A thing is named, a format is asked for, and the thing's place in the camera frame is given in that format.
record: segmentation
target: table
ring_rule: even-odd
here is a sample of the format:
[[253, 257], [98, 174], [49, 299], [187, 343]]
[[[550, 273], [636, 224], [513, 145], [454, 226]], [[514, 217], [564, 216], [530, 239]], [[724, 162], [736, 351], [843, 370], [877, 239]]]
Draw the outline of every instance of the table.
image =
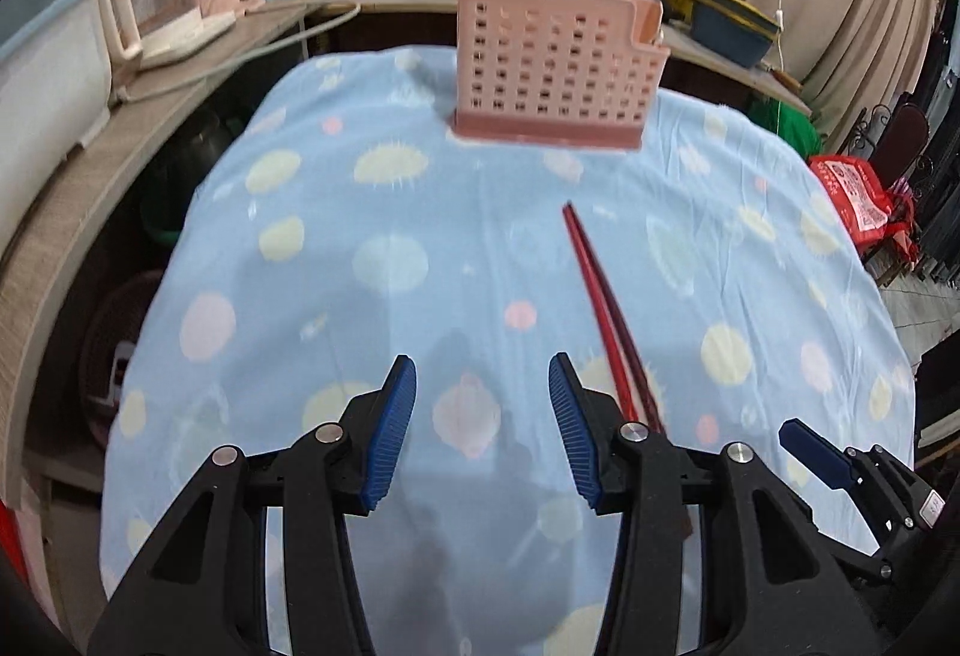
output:
[[[361, 11], [371, 14], [385, 14], [397, 12], [421, 12], [432, 14], [456, 14], [457, 0], [343, 0], [359, 3]], [[345, 11], [342, 4], [331, 4], [329, 0], [315, 0], [315, 5], [328, 13]], [[672, 58], [685, 61], [706, 70], [720, 74], [747, 88], [767, 95], [778, 101], [789, 104], [805, 116], [810, 116], [810, 108], [786, 89], [767, 71], [760, 68], [743, 68], [722, 55], [707, 49], [690, 36], [675, 29], [672, 25], [664, 25], [664, 44], [670, 47]]]
[[[140, 75], [128, 92], [136, 98], [165, 88], [267, 44], [313, 12], [342, 13], [352, 3], [359, 3], [369, 14], [450, 15], [457, 10], [457, 0], [273, 1], [242, 17], [233, 30], [194, 58]], [[675, 59], [809, 113], [800, 99], [768, 73], [744, 70], [670, 26], [664, 27], [664, 41]], [[20, 501], [26, 428], [37, 373], [83, 259], [155, 152], [229, 73], [222, 71], [163, 97], [116, 109], [93, 144], [64, 161], [11, 243], [7, 263], [0, 271], [0, 498], [8, 506], [16, 508]], [[32, 466], [37, 464], [42, 474], [89, 490], [96, 490], [102, 474], [102, 459], [78, 458], [72, 448], [46, 449], [42, 458], [32, 458]]]

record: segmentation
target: metal screw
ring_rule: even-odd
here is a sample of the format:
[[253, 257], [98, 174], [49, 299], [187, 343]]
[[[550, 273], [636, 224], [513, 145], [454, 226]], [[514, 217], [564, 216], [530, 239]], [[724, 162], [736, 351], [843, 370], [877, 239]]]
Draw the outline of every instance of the metal screw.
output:
[[344, 436], [344, 429], [340, 424], [323, 424], [323, 426], [317, 426], [313, 435], [317, 438], [317, 442], [331, 445]]
[[222, 448], [217, 448], [213, 452], [213, 463], [218, 467], [229, 467], [236, 460], [237, 448], [233, 448], [231, 445], [223, 445]]
[[727, 455], [737, 464], [747, 464], [754, 460], [754, 449], [745, 442], [734, 442], [727, 448]]
[[644, 424], [624, 424], [620, 427], [620, 436], [627, 442], [643, 442], [650, 436], [650, 429], [647, 429]]

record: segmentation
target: pink plastic basket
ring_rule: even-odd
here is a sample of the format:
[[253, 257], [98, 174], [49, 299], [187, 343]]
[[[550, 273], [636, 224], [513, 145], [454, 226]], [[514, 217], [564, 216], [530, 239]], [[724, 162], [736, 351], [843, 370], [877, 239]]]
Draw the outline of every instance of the pink plastic basket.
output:
[[454, 130], [640, 147], [670, 50], [657, 0], [458, 0]]

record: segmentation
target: chopsticks in holder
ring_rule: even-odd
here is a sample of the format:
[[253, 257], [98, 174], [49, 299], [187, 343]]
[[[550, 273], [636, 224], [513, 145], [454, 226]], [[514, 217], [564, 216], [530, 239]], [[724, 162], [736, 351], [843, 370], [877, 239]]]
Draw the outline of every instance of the chopsticks in holder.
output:
[[620, 411], [623, 413], [624, 420], [637, 420], [637, 409], [634, 407], [630, 384], [627, 382], [623, 363], [620, 360], [620, 349], [627, 359], [627, 366], [630, 368], [630, 375], [637, 388], [637, 396], [640, 397], [640, 405], [642, 405], [643, 412], [646, 415], [648, 428], [650, 431], [665, 434], [664, 422], [661, 421], [656, 400], [650, 390], [650, 384], [647, 383], [640, 354], [637, 354], [637, 346], [635, 346], [630, 334], [630, 327], [627, 326], [620, 304], [616, 301], [616, 296], [613, 295], [611, 284], [608, 282], [599, 260], [597, 260], [596, 253], [590, 246], [587, 233], [584, 231], [580, 217], [572, 204], [568, 203], [563, 207], [563, 220], [565, 220], [566, 228], [568, 228], [570, 239], [573, 242], [577, 261], [581, 273], [584, 275], [584, 282], [587, 284], [587, 293], [589, 293], [590, 302], [593, 304], [593, 313], [596, 315], [597, 324], [600, 326], [600, 335], [607, 352], [613, 383], [616, 386], [616, 396], [618, 402], [620, 402]]

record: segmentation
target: light blue tablecloth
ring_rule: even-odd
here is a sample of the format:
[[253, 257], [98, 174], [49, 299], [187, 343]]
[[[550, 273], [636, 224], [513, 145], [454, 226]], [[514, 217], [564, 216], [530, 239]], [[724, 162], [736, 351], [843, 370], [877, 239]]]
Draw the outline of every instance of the light blue tablecloth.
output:
[[[210, 450], [286, 447], [403, 353], [419, 393], [400, 466], [377, 511], [349, 522], [378, 653], [592, 652], [617, 520], [576, 496], [547, 364], [567, 351], [589, 386], [613, 388], [568, 200], [671, 439], [749, 442], [824, 531], [869, 549], [851, 503], [776, 430], [799, 416], [841, 448], [909, 461], [912, 378], [797, 155], [739, 113], [664, 91], [639, 152], [463, 142], [448, 129], [454, 68], [452, 49], [426, 47], [304, 63], [198, 191], [110, 439], [107, 590]], [[270, 532], [284, 650], [277, 517]], [[692, 604], [683, 628], [690, 648]]]

